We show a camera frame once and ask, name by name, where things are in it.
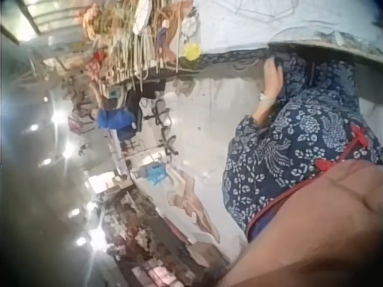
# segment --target blue floral top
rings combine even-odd
[[[297,183],[313,178],[316,159],[336,161],[354,135],[365,128],[368,148],[358,145],[347,158],[382,161],[382,147],[360,114],[354,67],[344,62],[316,67],[308,85],[306,62],[280,55],[285,87],[268,129],[247,115],[229,144],[223,175],[226,209],[245,231],[257,212]]]

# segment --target person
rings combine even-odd
[[[250,244],[219,286],[349,282],[383,238],[382,146],[360,113],[353,65],[308,75],[296,54],[278,61],[265,62],[265,92],[229,144],[224,204]]]
[[[92,109],[89,114],[91,120],[96,121],[98,126],[103,129],[119,130],[126,127],[136,129],[136,121],[138,116],[139,101],[142,97],[147,99],[155,99],[156,91],[164,91],[166,81],[159,83],[145,83],[144,92],[133,91],[127,92],[127,100],[124,107],[119,109],[111,109],[107,99],[101,95],[95,82],[90,83],[90,88],[95,94],[98,104],[96,109]]]

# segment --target floor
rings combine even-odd
[[[191,88],[185,84],[182,93],[173,81],[169,81],[162,95],[166,108],[170,109],[169,118],[166,119],[164,115],[162,121],[171,123],[168,137],[177,137],[174,149],[179,155],[173,156],[171,163],[169,158],[166,159],[169,178],[159,184],[153,185],[142,178],[133,177],[137,186],[156,203],[159,212],[170,219],[189,238],[190,243],[203,241],[215,244],[231,261],[246,243],[242,231],[223,206],[221,177],[227,145],[234,135],[236,125],[245,114],[254,111],[263,85],[262,63],[240,71],[242,68],[230,63],[219,64],[195,76]],[[360,99],[361,111],[383,143],[383,97],[377,92],[382,90],[379,88],[382,85],[379,82],[381,78],[382,75],[372,68],[357,66],[358,92],[364,95]],[[154,102],[142,100],[144,115],[152,114],[153,106]],[[155,148],[159,139],[160,128],[154,120],[145,121],[143,132],[138,136],[142,152],[131,158],[133,167],[138,168],[152,161],[164,161],[163,148]],[[183,207],[169,205],[167,193],[177,189],[169,166],[173,170],[188,173],[194,179],[194,194],[208,214],[211,225],[218,230],[220,240],[217,241],[214,233],[201,231],[195,218],[188,216]]]

